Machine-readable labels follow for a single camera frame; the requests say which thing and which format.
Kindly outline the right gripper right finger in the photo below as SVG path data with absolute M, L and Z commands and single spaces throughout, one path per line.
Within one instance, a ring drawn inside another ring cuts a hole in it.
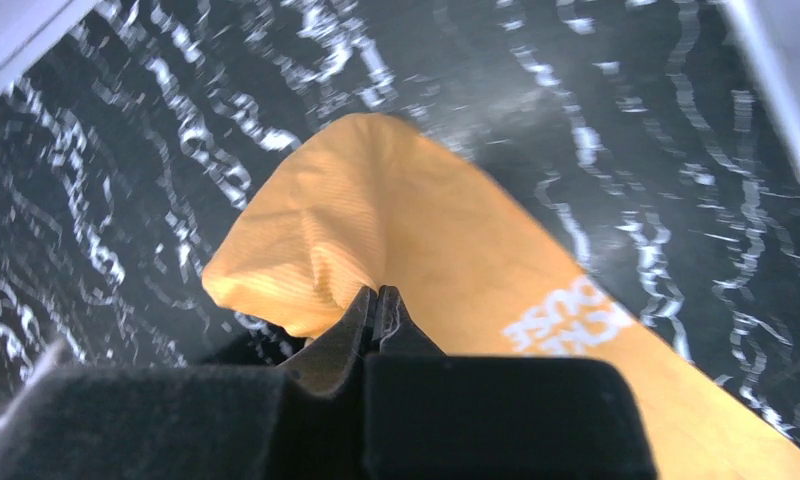
M 364 363 L 370 479 L 654 479 L 634 396 L 585 358 L 448 356 L 382 288 Z

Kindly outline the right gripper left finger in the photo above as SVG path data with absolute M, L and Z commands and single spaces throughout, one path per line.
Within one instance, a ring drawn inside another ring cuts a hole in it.
M 377 295 L 276 367 L 50 369 L 0 428 L 0 479 L 359 479 Z

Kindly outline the blue and yellow pillowcase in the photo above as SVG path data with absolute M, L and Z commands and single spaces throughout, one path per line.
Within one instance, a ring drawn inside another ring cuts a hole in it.
M 800 479 L 797 446 L 640 325 L 483 171 L 392 116 L 344 116 L 289 155 L 202 284 L 311 339 L 362 287 L 395 286 L 449 354 L 610 362 L 664 479 Z

